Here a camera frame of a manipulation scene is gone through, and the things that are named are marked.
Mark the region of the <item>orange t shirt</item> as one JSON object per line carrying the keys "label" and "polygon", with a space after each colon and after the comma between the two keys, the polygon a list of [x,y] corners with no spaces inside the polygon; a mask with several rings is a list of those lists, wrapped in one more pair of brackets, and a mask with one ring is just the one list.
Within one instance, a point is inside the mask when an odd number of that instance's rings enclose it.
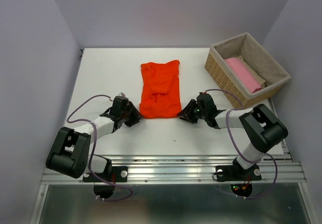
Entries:
{"label": "orange t shirt", "polygon": [[146,119],[175,118],[182,110],[178,60],[143,63],[139,111]]}

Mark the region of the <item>wicker basket with liner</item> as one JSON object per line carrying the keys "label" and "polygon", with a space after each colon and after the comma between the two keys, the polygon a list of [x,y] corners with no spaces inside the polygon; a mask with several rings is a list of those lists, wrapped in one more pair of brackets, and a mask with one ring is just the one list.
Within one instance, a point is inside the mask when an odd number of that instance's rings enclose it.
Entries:
{"label": "wicker basket with liner", "polygon": [[205,69],[235,108],[273,97],[291,79],[249,33],[211,45]]}

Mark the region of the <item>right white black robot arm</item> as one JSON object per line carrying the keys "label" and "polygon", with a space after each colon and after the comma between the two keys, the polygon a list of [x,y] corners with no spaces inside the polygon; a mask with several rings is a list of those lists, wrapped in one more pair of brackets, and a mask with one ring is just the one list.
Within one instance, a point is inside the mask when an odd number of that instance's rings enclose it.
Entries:
{"label": "right white black robot arm", "polygon": [[[238,157],[232,165],[232,174],[242,179],[250,172],[250,168],[257,164],[261,158],[274,146],[288,136],[286,126],[264,104],[244,110],[219,110],[213,98],[206,92],[200,93],[195,100],[177,114],[182,120],[197,123],[204,120],[207,125],[214,129],[226,128]],[[241,152],[231,133],[232,128],[243,129],[250,143]]]}

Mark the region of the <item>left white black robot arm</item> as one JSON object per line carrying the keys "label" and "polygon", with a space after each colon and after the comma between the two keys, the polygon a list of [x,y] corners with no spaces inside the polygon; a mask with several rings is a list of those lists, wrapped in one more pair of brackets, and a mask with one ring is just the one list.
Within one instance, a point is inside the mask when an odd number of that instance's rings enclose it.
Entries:
{"label": "left white black robot arm", "polygon": [[74,179],[89,170],[90,146],[99,138],[114,133],[122,125],[132,127],[143,116],[127,97],[116,96],[112,106],[95,120],[77,119],[67,123],[85,122],[76,128],[62,127],[46,159],[46,168]]}

